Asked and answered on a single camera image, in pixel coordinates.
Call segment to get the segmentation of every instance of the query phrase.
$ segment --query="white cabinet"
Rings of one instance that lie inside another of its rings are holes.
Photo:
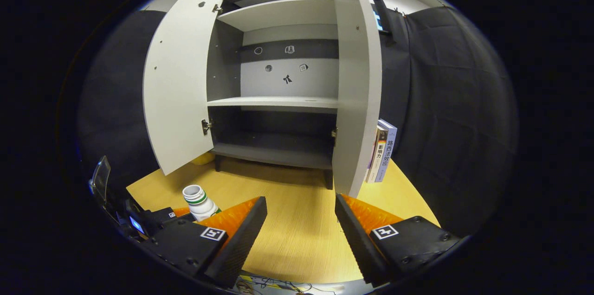
[[[320,168],[357,196],[381,90],[369,0],[237,2],[178,0],[155,32],[143,100],[159,166],[212,151]]]

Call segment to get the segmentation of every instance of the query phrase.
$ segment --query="cabinet door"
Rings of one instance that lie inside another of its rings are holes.
[[[380,115],[381,49],[369,0],[334,0],[339,41],[337,137],[332,168],[337,193],[356,197]]]
[[[165,175],[213,148],[206,106],[208,44],[223,0],[178,0],[148,48],[142,83],[144,119]]]

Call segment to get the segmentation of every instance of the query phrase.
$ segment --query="book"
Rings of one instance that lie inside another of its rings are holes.
[[[375,152],[375,143],[377,142],[377,128],[375,128],[375,139],[373,140],[373,147],[371,148],[371,155],[369,156],[369,163],[367,163],[367,169],[365,170],[365,181],[367,181],[367,176],[369,175],[369,168],[371,167],[371,162],[373,162],[373,155]]]
[[[388,170],[388,164],[390,164],[390,157],[392,156],[392,151],[394,149],[394,143],[396,141],[396,134],[398,132],[398,128],[389,124],[386,120],[378,120],[380,126],[386,128],[388,130],[388,137],[386,139],[386,147],[384,149],[384,155],[381,158],[380,169],[377,172],[377,177],[375,178],[376,183],[381,183],[384,180],[384,175],[386,175],[386,170]]]
[[[367,176],[368,183],[375,183],[377,172],[380,169],[382,156],[384,155],[384,147],[386,146],[386,138],[388,137],[388,130],[382,126],[377,126],[377,139],[375,143],[375,151],[373,155],[373,162],[369,168],[369,175]]]

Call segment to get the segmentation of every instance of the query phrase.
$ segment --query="wooden table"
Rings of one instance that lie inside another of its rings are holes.
[[[186,164],[170,175],[157,170],[128,186],[145,210],[187,206],[182,189],[200,185],[222,209],[265,196],[268,216],[243,270],[291,282],[347,282],[362,278],[335,215],[335,192],[321,170],[270,166],[225,158]],[[407,219],[439,225],[420,194],[391,160],[382,183],[363,183],[358,198]]]

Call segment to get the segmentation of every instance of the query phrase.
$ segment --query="white bottle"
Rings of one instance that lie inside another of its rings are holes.
[[[217,207],[208,196],[206,196],[202,187],[198,185],[185,187],[182,194],[184,194],[184,199],[189,206],[189,211],[199,222],[221,211],[221,209]]]

